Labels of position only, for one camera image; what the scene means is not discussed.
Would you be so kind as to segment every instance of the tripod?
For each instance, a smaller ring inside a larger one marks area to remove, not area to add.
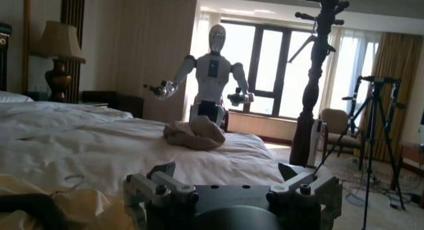
[[[383,125],[384,125],[384,140],[386,140],[386,145],[388,148],[388,153],[390,153],[390,158],[391,158],[391,165],[392,165],[392,170],[394,170],[394,176],[395,176],[395,184],[396,184],[396,189],[398,189],[398,195],[400,199],[400,204],[402,208],[406,209],[404,206],[404,201],[403,201],[403,196],[402,196],[402,190],[400,190],[400,184],[399,184],[399,173],[396,170],[396,164],[395,164],[395,157],[394,157],[394,150],[392,150],[392,145],[391,145],[391,138],[390,138],[390,131],[391,131],[391,123],[394,119],[394,114],[395,114],[395,107],[402,108],[403,104],[399,104],[398,101],[398,93],[399,93],[399,87],[400,87],[400,80],[399,79],[392,79],[392,78],[378,78],[374,76],[370,77],[359,77],[358,78],[358,84],[355,88],[355,94],[352,98],[352,109],[351,109],[351,114],[355,112],[355,105],[356,105],[356,95],[358,95],[358,88],[360,81],[366,80],[372,83],[372,94],[371,96],[367,97],[364,104],[359,108],[356,114],[351,116],[350,118],[350,125],[347,126],[346,130],[343,131],[336,145],[332,146],[331,150],[328,151],[322,163],[319,164],[314,175],[319,171],[319,168],[324,164],[327,158],[330,157],[331,153],[335,150],[335,147],[340,144],[342,138],[347,135],[348,129],[355,130],[355,120],[359,117],[359,114],[362,113],[363,109],[371,102],[371,112],[370,112],[370,117],[368,117],[368,122],[367,122],[367,135],[366,138],[370,140],[370,157],[368,157],[368,168],[367,168],[367,190],[366,190],[366,210],[364,210],[364,222],[363,222],[363,230],[367,229],[367,215],[368,215],[368,199],[370,199],[370,180],[371,180],[371,173],[372,173],[372,156],[374,156],[374,148],[375,148],[375,131],[376,131],[376,121],[378,121],[378,110],[380,112],[382,120],[383,120]],[[383,103],[382,103],[382,98],[380,98],[380,92],[384,84],[391,83],[394,84],[394,89],[392,89],[392,103],[390,107],[390,115],[388,119],[386,119],[384,115],[384,109],[383,109]]]

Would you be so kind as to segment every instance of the bed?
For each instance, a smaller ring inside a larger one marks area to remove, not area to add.
[[[282,183],[271,151],[255,135],[227,133],[218,149],[171,146],[166,124],[111,108],[54,102],[0,104],[0,173],[46,190],[86,176],[83,188],[122,195],[122,181],[171,161],[175,177],[190,184]]]

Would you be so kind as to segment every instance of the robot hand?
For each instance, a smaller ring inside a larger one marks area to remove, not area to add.
[[[239,104],[254,102],[254,98],[255,98],[255,95],[252,93],[240,94],[240,92],[242,92],[242,89],[238,87],[236,88],[236,93],[235,94],[230,94],[227,96],[227,98],[231,100],[231,104],[234,106],[236,106],[236,107],[239,106]]]
[[[148,86],[147,84],[144,85],[144,87],[150,88],[150,90],[154,92],[160,100],[166,100],[178,91],[178,87],[175,86],[175,83],[172,81],[162,81],[162,84],[158,87]]]

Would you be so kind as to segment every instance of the crumpled beige cloth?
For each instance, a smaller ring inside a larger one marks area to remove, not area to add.
[[[168,144],[200,151],[218,148],[226,142],[224,131],[207,116],[199,116],[191,122],[178,121],[167,125],[164,137]]]
[[[11,175],[0,174],[0,195],[50,194]],[[70,230],[134,230],[132,219],[124,212],[124,203],[98,190],[75,190],[54,197],[66,214]],[[42,230],[38,220],[24,211],[0,213],[0,229]]]

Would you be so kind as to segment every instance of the white robot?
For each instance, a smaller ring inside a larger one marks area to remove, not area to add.
[[[180,83],[194,68],[196,68],[199,93],[191,108],[191,120],[200,115],[207,115],[218,126],[220,126],[226,114],[226,110],[222,107],[222,94],[228,83],[230,73],[232,73],[239,84],[236,94],[228,95],[232,105],[238,106],[254,101],[254,94],[248,93],[243,64],[231,65],[230,61],[220,55],[224,42],[226,28],[222,25],[215,25],[210,32],[211,53],[202,56],[198,60],[191,55],[186,56],[174,81],[163,81],[162,86],[150,87],[158,98],[166,100],[176,93]]]

